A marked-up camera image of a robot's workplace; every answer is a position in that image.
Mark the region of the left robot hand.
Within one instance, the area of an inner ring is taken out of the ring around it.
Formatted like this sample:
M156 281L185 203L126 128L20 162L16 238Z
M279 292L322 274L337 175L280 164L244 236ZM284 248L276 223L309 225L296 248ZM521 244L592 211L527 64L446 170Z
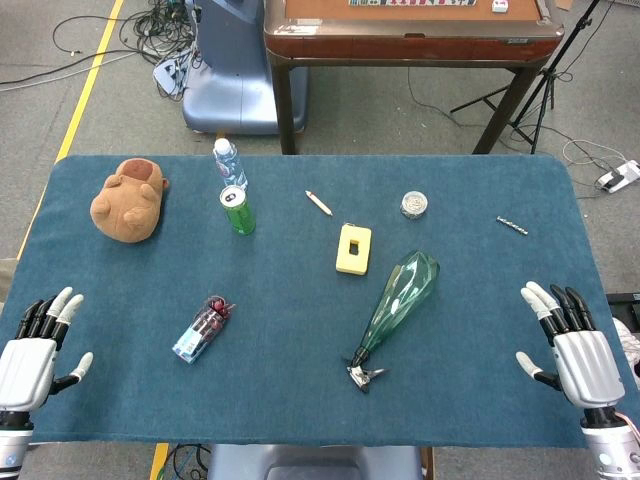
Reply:
M94 354L86 352L68 374L55 376L56 360L84 296L67 286L24 312L13 339L0 354L0 415L26 416L47 399L80 383Z

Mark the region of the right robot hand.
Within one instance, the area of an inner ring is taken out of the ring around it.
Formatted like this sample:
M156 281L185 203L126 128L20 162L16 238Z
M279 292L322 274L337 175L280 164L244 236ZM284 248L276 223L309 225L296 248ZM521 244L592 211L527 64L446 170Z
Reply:
M532 379L563 392L581 409L615 406L625 395L610 344L594 324L584 298L573 288L555 284L545 290L529 281L520 294L535 313L555 361L546 372L524 352L516 361Z

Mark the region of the green glass bottle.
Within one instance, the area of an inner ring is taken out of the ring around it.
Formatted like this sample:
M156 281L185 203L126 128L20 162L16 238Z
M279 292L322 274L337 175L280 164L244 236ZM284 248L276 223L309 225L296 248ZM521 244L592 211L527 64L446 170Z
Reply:
M369 392L371 382L386 369L369 370L366 362L433 292L440 273L438 261L420 250L409 252L393 268L378 305L363 332L346 371L356 387Z

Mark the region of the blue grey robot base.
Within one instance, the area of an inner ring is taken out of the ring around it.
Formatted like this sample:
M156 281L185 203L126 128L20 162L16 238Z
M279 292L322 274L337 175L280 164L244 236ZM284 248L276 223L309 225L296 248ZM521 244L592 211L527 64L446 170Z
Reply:
M186 78L186 125L205 133L276 135L264 0L184 0L196 55Z

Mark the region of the clear plastic water bottle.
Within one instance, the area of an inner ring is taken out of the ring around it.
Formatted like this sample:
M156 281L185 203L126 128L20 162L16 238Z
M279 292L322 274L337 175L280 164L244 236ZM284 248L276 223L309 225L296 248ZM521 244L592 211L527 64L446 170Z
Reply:
M214 143L213 155L224 185L236 185L246 190L248 180L236 146L227 138L218 138Z

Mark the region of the silver drill bit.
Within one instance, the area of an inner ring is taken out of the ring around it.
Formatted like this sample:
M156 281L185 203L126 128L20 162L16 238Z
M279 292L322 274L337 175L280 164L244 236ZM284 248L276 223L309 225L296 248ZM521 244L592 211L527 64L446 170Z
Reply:
M527 236L529 234L527 229L502 216L497 216L496 221L522 236Z

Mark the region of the clear jar with red cherries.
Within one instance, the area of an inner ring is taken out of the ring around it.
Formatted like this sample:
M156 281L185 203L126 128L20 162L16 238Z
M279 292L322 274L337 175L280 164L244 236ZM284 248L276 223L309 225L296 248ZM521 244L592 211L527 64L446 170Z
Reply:
M235 307L222 296L210 296L173 345L173 353L193 364L224 329Z

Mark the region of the brown plush toy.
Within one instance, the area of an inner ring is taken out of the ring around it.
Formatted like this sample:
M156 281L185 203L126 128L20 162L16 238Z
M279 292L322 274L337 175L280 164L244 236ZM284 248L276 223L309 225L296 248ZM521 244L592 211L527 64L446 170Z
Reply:
M141 157L124 160L90 205L90 216L107 237L122 243L149 238L159 221L169 180L158 164Z

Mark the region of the round metal tin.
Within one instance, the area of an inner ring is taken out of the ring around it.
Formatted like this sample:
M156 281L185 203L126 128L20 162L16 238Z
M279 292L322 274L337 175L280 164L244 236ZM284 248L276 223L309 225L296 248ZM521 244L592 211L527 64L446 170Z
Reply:
M420 191L406 192L401 201L400 211L409 219L422 217L428 208L428 198Z

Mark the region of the yellow floor tape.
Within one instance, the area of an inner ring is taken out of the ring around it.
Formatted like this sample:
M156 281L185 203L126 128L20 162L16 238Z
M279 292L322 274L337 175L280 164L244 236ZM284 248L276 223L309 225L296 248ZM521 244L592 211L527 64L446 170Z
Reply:
M87 103L91 96L92 89L94 87L96 78L98 76L98 72L103 64L105 64L105 55L107 51L107 47L111 41L111 37L116 25L115 18L119 15L122 5L125 0L114 0L113 6L110 11L109 18L105 25L103 34L100 39L100 43L98 45L98 49L96 51L96 57L93 60L91 67L88 70L88 75L86 81L84 83L81 94L76 102L75 109L73 111L71 120L66 129L65 135L63 137L62 143L58 150L57 156L55 158L54 164L59 163L61 160L66 158L70 152L71 146L75 139L77 130L79 128L80 122L82 120L84 111L86 109Z

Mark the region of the yellow sponge block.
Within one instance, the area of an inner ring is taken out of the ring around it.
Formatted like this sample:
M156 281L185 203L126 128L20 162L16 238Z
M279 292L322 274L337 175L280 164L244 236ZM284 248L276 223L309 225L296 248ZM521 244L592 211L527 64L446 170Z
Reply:
M336 270L352 275L365 275L368 271L372 230L345 223L340 231L336 257Z

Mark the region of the green drink can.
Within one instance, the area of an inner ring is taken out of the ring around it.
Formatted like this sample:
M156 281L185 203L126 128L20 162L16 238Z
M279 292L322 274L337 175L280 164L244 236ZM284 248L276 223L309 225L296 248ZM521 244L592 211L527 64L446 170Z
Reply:
M220 193L220 203L234 230L241 235L250 235L256 227L246 191L238 185L226 186Z

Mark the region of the blue table cloth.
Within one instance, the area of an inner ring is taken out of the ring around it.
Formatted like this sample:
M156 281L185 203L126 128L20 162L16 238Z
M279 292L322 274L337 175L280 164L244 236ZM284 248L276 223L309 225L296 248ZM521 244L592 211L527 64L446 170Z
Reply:
M635 386L564 164L550 156L247 156L257 226L237 234L210 156L158 158L169 189L154 235L116 242L92 199L117 155L56 164L0 314L0 350L25 309L70 286L84 296L56 361L87 376L33 414L34 438L314 445L580 447L581 411L529 378L515 355L554 369L520 290L575 288L608 339L625 397ZM333 212L306 196L312 191ZM428 208L401 211L406 192ZM522 236L498 223L507 218ZM345 223L372 230L368 271L336 270ZM392 268L433 256L431 295L366 362L346 371ZM172 347L212 295L236 307L193 364Z

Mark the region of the grey robot torso base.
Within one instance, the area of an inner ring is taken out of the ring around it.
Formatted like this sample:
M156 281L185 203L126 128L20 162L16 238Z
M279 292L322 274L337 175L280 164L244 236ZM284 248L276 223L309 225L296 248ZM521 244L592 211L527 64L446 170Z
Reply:
M409 446L231 445L213 447L207 480L424 480Z

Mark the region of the black tripod stand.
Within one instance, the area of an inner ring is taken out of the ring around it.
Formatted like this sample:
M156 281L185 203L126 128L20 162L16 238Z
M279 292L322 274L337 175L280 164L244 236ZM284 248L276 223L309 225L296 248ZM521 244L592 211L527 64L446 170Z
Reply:
M539 72L540 79L537 81L533 91L529 94L520 111L516 114L516 117L507 122L507 125L511 127L512 132L516 133L530 146L531 154L534 154L537 150L540 132L542 130L542 123L547 108L554 108L555 83L561 76L569 73L569 69L582 55L582 53L579 53L564 70L560 70L559 65L578 35L592 24L592 14L601 1L602 0L590 1L589 6L579 17L575 26L563 41L551 62L547 66L543 67ZM523 130L524 120L529 114L534 113L537 114L534 129L530 134L527 134Z

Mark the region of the wooden pencil stub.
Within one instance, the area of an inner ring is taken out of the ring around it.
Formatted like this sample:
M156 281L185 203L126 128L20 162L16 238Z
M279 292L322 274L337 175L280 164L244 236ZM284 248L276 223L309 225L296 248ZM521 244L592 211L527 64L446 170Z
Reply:
M333 215L332 210L320 198L318 198L315 193L313 193L312 191L306 190L305 194L309 198L309 200L314 205L316 205L324 214L328 216Z

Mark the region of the white power strip with plugs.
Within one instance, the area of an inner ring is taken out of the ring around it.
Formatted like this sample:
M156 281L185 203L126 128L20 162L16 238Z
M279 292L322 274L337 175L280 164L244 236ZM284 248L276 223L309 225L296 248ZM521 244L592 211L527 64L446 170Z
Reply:
M160 92L178 99L186 88L187 76L191 66L192 52L182 50L159 62L153 70L153 78Z

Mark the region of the brown mahjong table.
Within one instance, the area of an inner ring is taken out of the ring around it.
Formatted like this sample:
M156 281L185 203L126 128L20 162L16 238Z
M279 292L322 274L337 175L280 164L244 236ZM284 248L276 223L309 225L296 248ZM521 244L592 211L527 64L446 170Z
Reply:
M347 0L264 0L281 151L296 152L289 72L311 66L506 69L514 77L474 151L488 154L564 36L555 0L456 7L349 7Z

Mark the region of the row of mahjong tiles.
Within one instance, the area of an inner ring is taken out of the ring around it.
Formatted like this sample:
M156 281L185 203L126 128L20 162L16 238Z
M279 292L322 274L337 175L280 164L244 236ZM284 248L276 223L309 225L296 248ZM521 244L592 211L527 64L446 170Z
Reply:
M477 0L347 0L349 7L444 7L474 6Z

